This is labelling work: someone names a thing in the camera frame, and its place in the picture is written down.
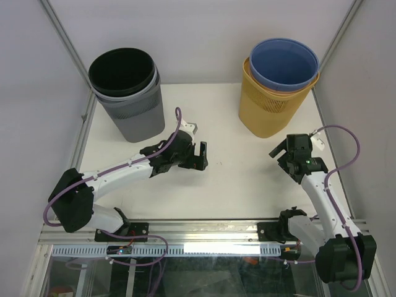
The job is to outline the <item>yellow mesh waste bin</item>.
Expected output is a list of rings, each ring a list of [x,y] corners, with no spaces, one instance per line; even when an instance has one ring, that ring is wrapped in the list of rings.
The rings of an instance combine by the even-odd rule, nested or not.
[[[239,102],[241,122],[257,137],[269,138],[291,121],[310,90],[319,80],[316,75],[301,90],[282,94],[265,88],[253,78],[249,58],[243,62],[243,79]]]

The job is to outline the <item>black plastic bin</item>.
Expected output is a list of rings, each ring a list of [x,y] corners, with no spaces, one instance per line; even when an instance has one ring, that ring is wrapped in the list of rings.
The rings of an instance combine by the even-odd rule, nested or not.
[[[149,85],[154,77],[152,57],[137,48],[117,48],[97,57],[90,65],[90,83],[109,97],[133,95]]]

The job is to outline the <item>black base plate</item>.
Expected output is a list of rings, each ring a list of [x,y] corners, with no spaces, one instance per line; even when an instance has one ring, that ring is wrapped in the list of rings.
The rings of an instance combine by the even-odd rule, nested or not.
[[[297,242],[286,225],[280,222],[259,222],[257,224],[258,241],[270,242],[275,241],[285,244],[287,241]]]
[[[122,226],[121,230],[115,232],[117,236],[143,236],[149,233],[149,223],[148,222],[130,222],[129,226]],[[95,242],[130,242],[131,239],[115,238],[113,236],[107,235],[104,232],[97,230],[95,233]]]

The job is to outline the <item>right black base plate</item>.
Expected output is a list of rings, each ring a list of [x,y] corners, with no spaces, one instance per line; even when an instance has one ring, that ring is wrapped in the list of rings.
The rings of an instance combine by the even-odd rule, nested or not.
[[[257,224],[258,241],[270,242],[275,241],[285,244],[287,241],[297,242],[286,225],[280,222],[259,222]]]

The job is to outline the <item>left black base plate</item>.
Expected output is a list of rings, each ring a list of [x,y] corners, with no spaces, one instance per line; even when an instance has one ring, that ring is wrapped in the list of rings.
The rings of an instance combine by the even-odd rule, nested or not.
[[[115,232],[117,236],[143,236],[149,233],[149,223],[148,222],[130,222],[129,226],[122,226],[121,230]],[[130,242],[131,239],[115,238],[113,236],[107,235],[104,232],[97,230],[95,233],[95,242]]]

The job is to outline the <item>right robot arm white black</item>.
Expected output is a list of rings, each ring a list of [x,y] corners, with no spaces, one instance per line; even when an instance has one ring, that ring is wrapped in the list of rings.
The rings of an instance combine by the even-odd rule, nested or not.
[[[314,256],[324,283],[355,281],[360,285],[371,274],[377,244],[347,216],[331,192],[328,168],[312,151],[309,134],[288,134],[269,155],[308,195],[322,227],[314,226],[305,211],[293,207],[282,211],[277,224],[265,233],[279,243],[301,241]]]

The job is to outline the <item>blue plastic bucket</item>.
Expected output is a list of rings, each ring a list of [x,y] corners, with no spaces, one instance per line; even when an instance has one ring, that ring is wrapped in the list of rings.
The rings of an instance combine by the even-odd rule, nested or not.
[[[309,84],[320,62],[312,49],[288,38],[258,43],[249,55],[252,75],[260,84],[279,91],[294,91]]]

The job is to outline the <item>peach plastic bucket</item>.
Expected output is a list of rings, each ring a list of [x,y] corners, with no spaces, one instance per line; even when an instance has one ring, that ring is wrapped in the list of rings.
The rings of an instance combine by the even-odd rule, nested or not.
[[[294,94],[301,93],[302,91],[305,91],[308,88],[313,88],[313,86],[315,86],[315,84],[317,83],[317,81],[319,80],[319,77],[320,77],[320,73],[318,73],[315,76],[315,78],[309,84],[307,84],[307,86],[305,86],[305,87],[303,87],[301,89],[294,90],[294,91],[279,91],[279,90],[274,90],[274,89],[268,88],[266,86],[263,86],[262,84],[260,84],[258,82],[257,79],[255,79],[253,77],[251,69],[250,69],[249,58],[246,58],[244,60],[243,69],[244,69],[244,72],[247,74],[247,76],[253,81],[253,85],[255,87],[258,87],[261,90],[265,90],[266,92],[269,92],[272,95],[275,95],[275,96],[278,96],[278,97],[290,97],[290,96],[292,96]]]

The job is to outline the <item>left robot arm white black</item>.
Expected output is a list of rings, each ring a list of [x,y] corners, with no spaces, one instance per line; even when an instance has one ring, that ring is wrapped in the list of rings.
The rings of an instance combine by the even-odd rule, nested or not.
[[[68,233],[90,227],[103,230],[119,241],[127,238],[130,223],[122,210],[102,207],[97,200],[136,181],[166,173],[174,166],[205,170],[207,144],[200,143],[198,155],[195,146],[189,133],[178,131],[113,168],[89,173],[79,173],[75,168],[65,171],[48,199],[59,220],[58,226]]]

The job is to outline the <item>grey slotted waste bin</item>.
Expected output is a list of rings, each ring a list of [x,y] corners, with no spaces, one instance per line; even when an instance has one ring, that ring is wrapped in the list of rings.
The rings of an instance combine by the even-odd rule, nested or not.
[[[100,97],[97,100],[128,142],[147,140],[159,135],[165,128],[159,75],[154,86],[135,99],[118,103],[111,103]]]

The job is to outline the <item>aluminium mounting rail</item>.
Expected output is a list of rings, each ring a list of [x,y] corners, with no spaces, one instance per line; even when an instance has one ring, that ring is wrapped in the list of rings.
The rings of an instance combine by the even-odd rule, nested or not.
[[[200,243],[216,241],[225,243],[251,244],[267,241],[265,230],[274,226],[277,219],[266,220],[133,220],[132,231],[126,236],[154,235],[165,238],[169,244]],[[64,231],[63,227],[43,226],[38,243],[55,244],[93,244],[102,235],[91,227],[83,227],[74,233]]]

